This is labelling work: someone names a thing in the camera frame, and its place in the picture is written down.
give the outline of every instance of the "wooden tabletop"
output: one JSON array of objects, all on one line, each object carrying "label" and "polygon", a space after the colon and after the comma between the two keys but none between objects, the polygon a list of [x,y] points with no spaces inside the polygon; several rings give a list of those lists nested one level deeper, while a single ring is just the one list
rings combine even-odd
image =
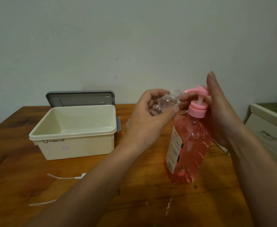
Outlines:
[{"label": "wooden tabletop", "polygon": [[[133,104],[116,105],[123,139]],[[22,107],[0,124],[0,226],[23,226],[59,198],[105,155],[47,161],[29,133],[50,107]],[[164,157],[170,122],[156,143],[139,157],[124,179],[99,226],[253,226],[231,158],[212,144],[194,183],[171,183]]]}]

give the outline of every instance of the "hand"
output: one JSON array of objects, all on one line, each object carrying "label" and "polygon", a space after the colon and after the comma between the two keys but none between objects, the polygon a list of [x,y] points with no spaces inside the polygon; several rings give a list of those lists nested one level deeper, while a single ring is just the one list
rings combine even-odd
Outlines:
[{"label": "hand", "polygon": [[[221,146],[229,148],[229,140],[235,136],[239,128],[244,126],[237,116],[232,106],[226,99],[219,86],[214,72],[209,72],[207,76],[207,86],[211,97],[205,97],[209,107],[206,117],[202,119],[204,126],[209,130],[213,139]],[[188,110],[192,100],[196,100],[198,95],[186,93],[179,98],[181,110]]]},{"label": "hand", "polygon": [[133,109],[129,129],[123,142],[135,145],[143,152],[156,141],[162,129],[179,111],[179,107],[174,106],[159,116],[153,117],[150,114],[152,106],[165,94],[170,92],[164,89],[152,89],[143,93]]}]

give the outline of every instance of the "black logo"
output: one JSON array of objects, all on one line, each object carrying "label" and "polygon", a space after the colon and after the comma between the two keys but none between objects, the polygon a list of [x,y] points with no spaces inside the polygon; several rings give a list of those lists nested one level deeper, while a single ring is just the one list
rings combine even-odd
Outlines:
[{"label": "black logo", "polygon": [[54,142],[63,142],[65,141],[64,139],[61,139],[61,140],[42,140],[43,143],[54,143]]}]

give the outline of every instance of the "forearm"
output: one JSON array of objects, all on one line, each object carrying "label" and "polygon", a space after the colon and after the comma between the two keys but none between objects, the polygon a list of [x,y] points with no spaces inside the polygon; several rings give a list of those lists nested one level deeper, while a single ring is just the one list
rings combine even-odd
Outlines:
[{"label": "forearm", "polygon": [[257,226],[277,226],[277,162],[244,125],[228,138],[234,169]]},{"label": "forearm", "polygon": [[142,151],[121,143],[28,226],[95,226]]}]

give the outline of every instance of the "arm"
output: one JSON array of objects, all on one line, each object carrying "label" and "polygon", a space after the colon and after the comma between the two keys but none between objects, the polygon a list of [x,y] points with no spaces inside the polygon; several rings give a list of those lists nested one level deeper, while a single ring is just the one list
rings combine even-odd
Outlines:
[{"label": "arm", "polygon": [[[207,86],[211,98],[205,98],[209,110],[204,125],[232,158],[243,195],[256,226],[277,226],[277,162],[262,142],[236,115],[210,72]],[[192,95],[180,97],[180,109],[188,108]]]},{"label": "arm", "polygon": [[95,226],[136,159],[159,137],[164,126],[177,114],[173,107],[157,117],[150,115],[163,89],[144,92],[136,104],[131,124],[122,143],[27,226]]}]

